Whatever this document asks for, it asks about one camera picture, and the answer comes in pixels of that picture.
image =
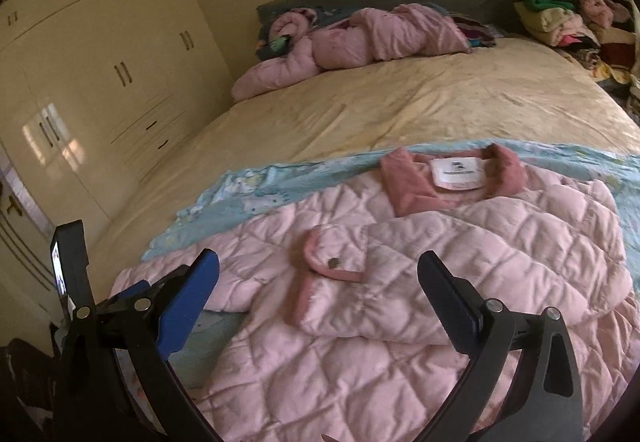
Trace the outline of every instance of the mattress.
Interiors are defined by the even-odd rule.
[[[95,298],[227,170],[484,138],[640,152],[640,129],[586,70],[524,38],[323,73],[235,105],[152,173],[90,252]]]

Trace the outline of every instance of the white wardrobe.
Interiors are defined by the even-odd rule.
[[[196,0],[7,0],[0,141],[54,225],[91,245],[140,182],[231,105]]]

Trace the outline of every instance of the light blue blanket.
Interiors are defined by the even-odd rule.
[[[421,144],[411,151],[445,152],[484,147],[499,142],[522,160],[578,180],[604,181],[618,205],[625,238],[627,265],[640,289],[640,156],[622,156],[582,146],[544,145],[508,140]],[[152,242],[144,260],[188,247],[217,232],[227,231],[254,216],[306,198],[377,167],[388,151],[376,151],[318,163],[274,164],[225,173],[195,205],[181,210],[175,223]],[[172,356],[176,374],[188,388],[209,375],[225,344],[238,331],[244,314],[203,312],[185,348]]]

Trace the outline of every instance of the white tag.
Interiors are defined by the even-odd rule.
[[[450,191],[478,189],[486,183],[484,160],[475,157],[431,160],[433,182]]]

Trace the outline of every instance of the metal screw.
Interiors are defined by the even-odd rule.
[[[89,314],[91,313],[91,308],[89,307],[80,307],[78,311],[76,311],[76,317],[78,319],[87,319]]]
[[[546,309],[546,315],[551,317],[551,319],[553,319],[554,321],[558,321],[558,319],[562,317],[560,311],[555,307],[549,307],[548,309]]]
[[[504,305],[502,304],[502,301],[497,299],[488,299],[487,301],[484,302],[484,305],[486,306],[487,310],[489,310],[490,312],[494,312],[496,314],[504,310]]]
[[[151,300],[149,298],[143,297],[135,302],[133,308],[135,308],[138,312],[144,312],[145,310],[149,310],[151,306]]]

